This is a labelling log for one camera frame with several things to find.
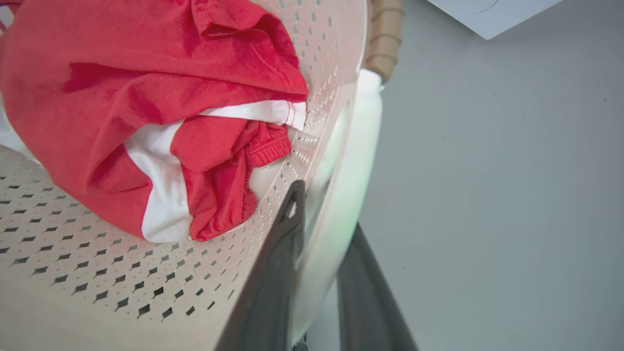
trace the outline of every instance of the gray floor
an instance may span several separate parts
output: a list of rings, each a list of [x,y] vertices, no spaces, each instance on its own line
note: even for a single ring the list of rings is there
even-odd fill
[[[624,4],[485,41],[404,2],[361,224],[421,350],[623,350]]]

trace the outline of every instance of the white stripe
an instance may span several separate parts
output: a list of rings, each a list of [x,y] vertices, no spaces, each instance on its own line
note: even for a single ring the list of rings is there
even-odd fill
[[[303,131],[306,122],[306,103],[286,100],[265,100],[249,104],[207,109],[199,113],[202,116],[243,118],[273,124],[286,124]]]
[[[188,210],[187,185],[171,143],[182,122],[147,124],[125,143],[135,165],[152,181],[141,232],[149,242],[180,242],[190,236],[193,217]]]

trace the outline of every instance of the beige basket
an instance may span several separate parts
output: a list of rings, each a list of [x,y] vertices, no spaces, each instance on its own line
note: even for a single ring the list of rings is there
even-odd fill
[[[104,222],[38,164],[0,147],[0,349],[214,348],[298,179],[306,181],[306,215],[314,220],[298,264],[291,339],[310,326],[364,198],[379,85],[400,44],[401,2],[259,2],[289,30],[310,96],[292,154],[252,175],[259,201],[251,219],[209,242],[151,244]]]

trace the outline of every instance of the white trim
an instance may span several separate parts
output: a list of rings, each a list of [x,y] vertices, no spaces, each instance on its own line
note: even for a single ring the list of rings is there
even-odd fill
[[[152,181],[141,225],[143,238],[149,242],[180,242],[190,237],[193,217],[188,210],[187,185],[180,160],[170,150],[182,123],[147,124],[124,143],[134,164]]]
[[[219,107],[217,109],[207,109],[199,114],[202,116],[243,118],[278,124],[279,126],[286,124],[303,131],[303,126],[306,122],[306,103],[305,101],[265,100],[249,104]]]

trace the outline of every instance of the tan strap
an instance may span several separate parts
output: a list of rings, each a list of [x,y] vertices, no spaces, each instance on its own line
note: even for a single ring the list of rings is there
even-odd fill
[[[401,45],[402,0],[369,0],[369,29],[364,68],[377,72],[383,81],[392,77]]]

